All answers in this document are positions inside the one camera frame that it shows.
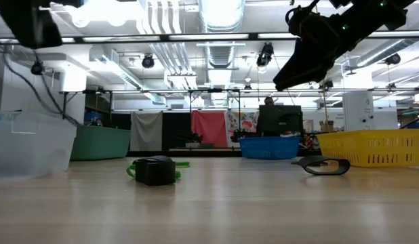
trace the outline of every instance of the red curtain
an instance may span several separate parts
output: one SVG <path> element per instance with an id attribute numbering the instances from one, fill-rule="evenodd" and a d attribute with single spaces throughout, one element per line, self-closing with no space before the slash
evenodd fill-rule
<path id="1" fill-rule="evenodd" d="M 224 113 L 193 111 L 191 115 L 191 129 L 193 132 L 203 136 L 202 143 L 211 143 L 217 148 L 228 146 Z"/>

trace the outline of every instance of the teal container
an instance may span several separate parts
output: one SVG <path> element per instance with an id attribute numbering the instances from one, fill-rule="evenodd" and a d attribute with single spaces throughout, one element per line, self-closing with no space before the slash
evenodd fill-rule
<path id="1" fill-rule="evenodd" d="M 71 161 L 117 159 L 127 155 L 131 132 L 97 126 L 79 126 Z"/>

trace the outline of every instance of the wooden table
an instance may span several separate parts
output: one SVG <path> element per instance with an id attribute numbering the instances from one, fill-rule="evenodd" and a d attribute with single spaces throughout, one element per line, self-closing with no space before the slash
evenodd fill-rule
<path id="1" fill-rule="evenodd" d="M 132 160 L 0 182 L 0 244 L 419 243 L 419 168 L 317 177 L 287 161 L 202 158 L 150 188 L 126 175 Z"/>

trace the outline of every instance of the blue basket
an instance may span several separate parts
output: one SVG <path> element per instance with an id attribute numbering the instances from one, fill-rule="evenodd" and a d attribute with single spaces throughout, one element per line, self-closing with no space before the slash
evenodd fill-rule
<path id="1" fill-rule="evenodd" d="M 249 159 L 292 159 L 297 157 L 300 138 L 242 138 L 239 139 L 243 157 Z"/>

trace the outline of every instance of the clear plastic bin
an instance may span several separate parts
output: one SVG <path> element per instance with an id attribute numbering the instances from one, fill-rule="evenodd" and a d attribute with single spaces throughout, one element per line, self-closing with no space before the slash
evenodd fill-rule
<path id="1" fill-rule="evenodd" d="M 47 115 L 0 111 L 0 178 L 67 170 L 76 130 Z"/>

